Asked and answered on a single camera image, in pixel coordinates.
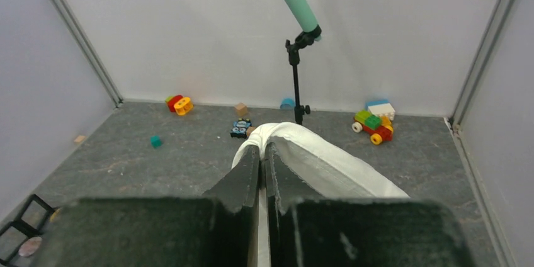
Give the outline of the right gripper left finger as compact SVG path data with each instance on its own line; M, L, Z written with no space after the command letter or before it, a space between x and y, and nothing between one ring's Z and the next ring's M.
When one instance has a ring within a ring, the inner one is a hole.
M217 266L258 265L259 149L247 145L237 164L203 195L218 201L214 223Z

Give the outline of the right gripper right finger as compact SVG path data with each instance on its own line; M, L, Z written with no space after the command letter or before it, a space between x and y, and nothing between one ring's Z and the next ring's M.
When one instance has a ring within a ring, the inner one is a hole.
M283 249L280 244L280 234L283 233L282 216L298 199L321 199L323 196L283 162L281 150L277 149L274 143L266 146L264 182L270 261L272 266L280 266Z

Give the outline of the white button shirt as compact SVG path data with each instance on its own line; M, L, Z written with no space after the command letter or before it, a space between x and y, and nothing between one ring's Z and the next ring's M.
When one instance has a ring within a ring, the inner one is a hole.
M301 125L290 122L260 125L238 148L231 168L256 146L260 159L275 145L282 161L320 195L328 198L408 198L408 194L375 170Z

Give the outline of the yellow round brooch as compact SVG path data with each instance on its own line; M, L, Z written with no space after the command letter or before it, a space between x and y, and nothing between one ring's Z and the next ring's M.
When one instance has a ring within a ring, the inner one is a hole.
M50 221L50 222L53 222L54 219L56 218L56 216L58 216L59 212L60 212L60 209L58 208L58 209L57 209L57 210L50 216L49 221Z

